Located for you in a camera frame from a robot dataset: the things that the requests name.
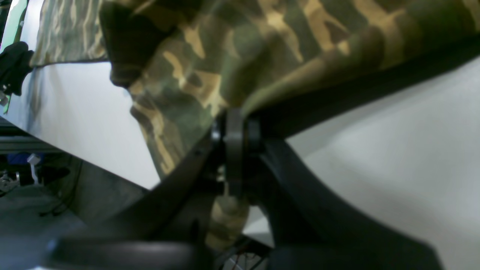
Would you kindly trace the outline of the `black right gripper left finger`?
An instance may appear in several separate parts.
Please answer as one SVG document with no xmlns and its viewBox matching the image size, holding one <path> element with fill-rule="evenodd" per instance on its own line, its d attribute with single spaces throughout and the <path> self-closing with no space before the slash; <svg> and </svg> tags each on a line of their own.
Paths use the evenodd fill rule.
<svg viewBox="0 0 480 270">
<path fill-rule="evenodd" d="M 212 270 L 206 231 L 219 185 L 222 124 L 214 124 L 175 170 L 105 222 L 49 245 L 52 270 Z"/>
</svg>

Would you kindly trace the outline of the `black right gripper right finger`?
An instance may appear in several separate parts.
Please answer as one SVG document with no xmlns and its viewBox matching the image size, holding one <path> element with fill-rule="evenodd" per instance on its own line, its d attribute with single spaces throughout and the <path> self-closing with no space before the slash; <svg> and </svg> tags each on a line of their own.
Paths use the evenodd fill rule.
<svg viewBox="0 0 480 270">
<path fill-rule="evenodd" d="M 428 244 L 376 221 L 329 189 L 261 123 L 246 128 L 245 191 L 267 217 L 268 270 L 441 270 Z"/>
</svg>

